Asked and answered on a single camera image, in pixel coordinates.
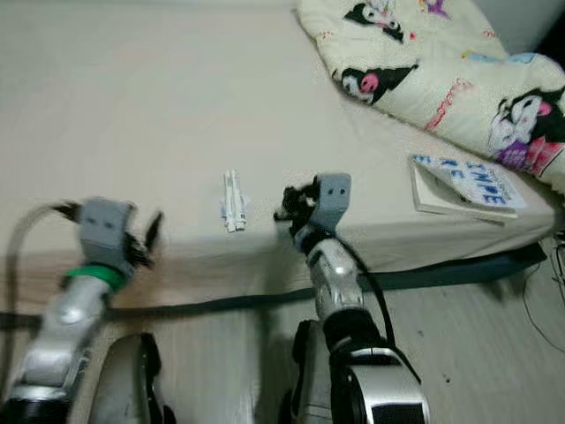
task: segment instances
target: black cable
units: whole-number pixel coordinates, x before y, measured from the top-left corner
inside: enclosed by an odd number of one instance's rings
[[[561,264],[561,256],[559,255],[559,249],[561,249],[562,247],[563,245],[558,245],[555,248],[555,259],[557,260],[557,266],[559,267],[559,275],[557,276],[557,287],[559,287],[559,294],[561,295],[561,301],[563,302],[563,307],[565,307],[565,293],[563,293],[565,276],[563,275],[563,266]]]
[[[67,216],[75,208],[75,204],[49,204],[42,205],[29,211],[16,224],[11,235],[5,262],[4,294],[6,300],[6,330],[4,331],[4,360],[0,369],[0,402],[4,399],[10,376],[11,364],[14,354],[14,329],[17,324],[18,306],[18,258],[27,232],[44,216],[51,212],[60,212]]]
[[[524,307],[526,310],[526,314],[528,315],[528,319],[530,320],[531,325],[533,326],[533,328],[546,340],[546,342],[548,342],[555,350],[561,352],[561,353],[565,353],[565,349],[561,348],[560,346],[558,346],[557,344],[555,344],[554,342],[551,341],[551,339],[546,336],[546,333],[543,332],[543,330],[539,327],[539,325],[533,321],[533,318],[531,317],[531,313],[530,313],[530,308],[528,307],[528,302],[526,301],[526,287],[528,285],[528,281],[530,280],[531,276],[533,276],[539,269],[539,267],[541,266],[541,264],[538,264],[538,266],[525,278],[524,280],[524,289],[522,290],[522,302],[524,303]]]
[[[379,302],[380,313],[382,314],[382,319],[385,324],[385,334],[387,337],[387,341],[391,345],[396,345],[395,331],[392,326],[392,320],[390,319],[390,313],[388,312],[387,301],[385,300],[385,295],[382,291],[382,288],[380,287],[379,282],[373,276],[373,274],[371,274],[369,268],[366,266],[365,262],[361,259],[361,256],[359,256],[357,251],[345,240],[337,236],[335,236],[335,238],[337,239],[337,241],[339,241],[342,244],[343,248],[347,251],[347,253],[350,254],[351,257],[355,260],[357,266],[361,270],[361,273],[371,285],[371,289],[373,290],[373,293],[377,298],[377,302]]]

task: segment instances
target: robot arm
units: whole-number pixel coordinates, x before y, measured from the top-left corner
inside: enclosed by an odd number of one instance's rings
[[[295,338],[300,376],[293,413],[304,423],[426,424],[429,407],[418,376],[392,332],[381,336],[363,304],[358,260],[335,235],[349,192],[349,175],[319,175],[303,189],[287,188],[275,215],[292,220],[290,234],[307,255],[320,318],[301,322]],[[383,315],[386,321],[386,309]]]
[[[127,231],[132,211],[126,203],[92,199],[68,216],[79,224],[86,260],[67,274],[63,293],[47,306],[0,410],[2,423],[66,422],[89,346],[114,293],[131,281],[137,265],[151,264],[148,255],[162,215],[150,226],[143,246]]]

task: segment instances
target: wooden floor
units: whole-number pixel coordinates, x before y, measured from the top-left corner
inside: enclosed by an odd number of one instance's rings
[[[544,262],[529,280],[527,297],[539,326],[565,346],[565,306],[552,275]],[[387,292],[398,343],[422,377],[433,422],[565,421],[565,354],[528,321],[523,281],[516,276]],[[376,302],[367,298],[379,317]],[[313,302],[299,301],[259,311],[112,322],[96,340],[72,423],[87,422],[108,346],[141,330],[155,334],[163,361],[160,391],[179,423],[276,423],[294,372],[294,331],[313,317]],[[19,355],[24,343],[22,335]]]

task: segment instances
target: beige bed sheet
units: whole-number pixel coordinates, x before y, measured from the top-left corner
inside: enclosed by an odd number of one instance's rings
[[[0,249],[44,201],[129,200],[138,228],[166,214],[156,269],[117,307],[307,287],[272,213],[323,171],[351,174],[340,231],[374,271],[524,246],[565,222],[557,196],[517,175],[529,207],[513,223],[417,212],[409,154],[475,156],[346,99],[288,6],[0,3],[0,60]],[[245,232],[220,218],[227,169],[249,199]],[[50,218],[30,235],[21,313],[79,260],[74,231]]]

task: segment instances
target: white plastic part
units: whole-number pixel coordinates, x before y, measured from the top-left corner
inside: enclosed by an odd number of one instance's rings
[[[228,232],[245,229],[245,206],[239,189],[239,180],[234,170],[226,170],[223,174],[225,189],[224,217]]]

